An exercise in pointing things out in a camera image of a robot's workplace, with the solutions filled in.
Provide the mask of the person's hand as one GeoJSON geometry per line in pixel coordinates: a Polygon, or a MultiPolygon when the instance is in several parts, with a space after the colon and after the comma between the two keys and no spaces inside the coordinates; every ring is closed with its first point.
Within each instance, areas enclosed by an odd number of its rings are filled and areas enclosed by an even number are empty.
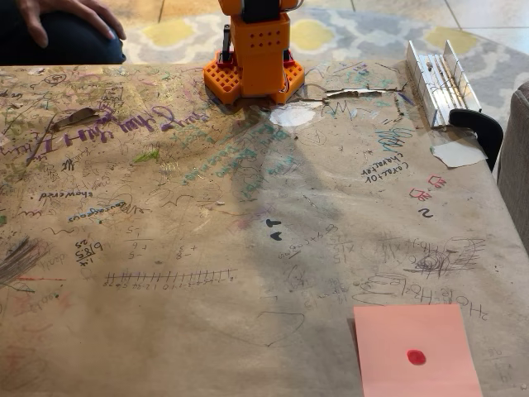
{"type": "Polygon", "coordinates": [[[108,39],[126,39],[126,33],[117,17],[100,1],[96,0],[21,0],[17,8],[26,23],[31,38],[40,48],[49,44],[48,35],[41,22],[41,15],[50,12],[66,12],[84,20],[108,39]]]}

